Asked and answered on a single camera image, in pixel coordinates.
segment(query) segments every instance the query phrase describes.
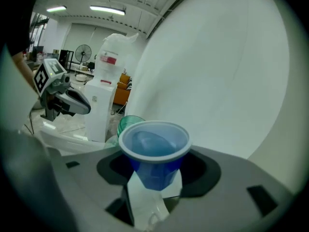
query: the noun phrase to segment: person's arm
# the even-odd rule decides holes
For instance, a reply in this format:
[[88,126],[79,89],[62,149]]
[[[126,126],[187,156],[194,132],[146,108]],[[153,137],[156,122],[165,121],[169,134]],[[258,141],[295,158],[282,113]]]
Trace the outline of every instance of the person's arm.
[[12,56],[12,59],[16,67],[18,68],[18,70],[23,75],[23,77],[30,84],[30,86],[35,90],[34,83],[33,83],[34,74],[32,70],[29,68],[29,66],[25,63],[23,53],[19,52],[15,54],[14,56]]

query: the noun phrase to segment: ceiling light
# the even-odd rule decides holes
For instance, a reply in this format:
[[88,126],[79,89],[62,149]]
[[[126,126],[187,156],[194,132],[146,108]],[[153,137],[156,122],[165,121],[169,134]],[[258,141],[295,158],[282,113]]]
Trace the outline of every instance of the ceiling light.
[[98,11],[105,11],[105,12],[110,12],[110,13],[114,13],[114,14],[120,14],[120,15],[125,15],[125,11],[123,10],[118,10],[118,9],[114,9],[114,8],[109,8],[109,7],[102,7],[102,6],[93,6],[91,5],[90,8],[92,10],[98,10]]
[[54,11],[66,10],[66,9],[67,9],[66,6],[59,6],[59,7],[47,9],[46,11],[48,11],[48,12],[54,12]]

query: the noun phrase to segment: ceiling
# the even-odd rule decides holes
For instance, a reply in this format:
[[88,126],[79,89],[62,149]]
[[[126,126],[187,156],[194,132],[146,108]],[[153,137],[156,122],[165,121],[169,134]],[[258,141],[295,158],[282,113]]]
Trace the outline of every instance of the ceiling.
[[[138,32],[148,38],[163,15],[177,0],[37,0],[33,11],[56,20],[104,26],[110,29]],[[48,8],[64,5],[65,11],[49,13]],[[92,11],[90,5],[107,6],[126,11],[126,15]]]

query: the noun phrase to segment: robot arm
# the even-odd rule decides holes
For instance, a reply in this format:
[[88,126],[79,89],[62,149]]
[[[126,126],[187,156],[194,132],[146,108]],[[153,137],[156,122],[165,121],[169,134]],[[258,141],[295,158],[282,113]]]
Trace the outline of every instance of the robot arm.
[[60,113],[89,114],[91,107],[82,92],[70,86],[70,76],[56,59],[44,59],[34,76],[35,88],[45,108],[42,116],[53,121]]

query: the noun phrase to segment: blue plastic cup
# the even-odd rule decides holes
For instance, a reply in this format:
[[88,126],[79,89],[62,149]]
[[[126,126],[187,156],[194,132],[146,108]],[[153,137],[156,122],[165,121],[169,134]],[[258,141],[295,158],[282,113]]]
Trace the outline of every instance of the blue plastic cup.
[[165,121],[144,121],[126,128],[119,145],[147,189],[170,185],[192,145],[189,133]]

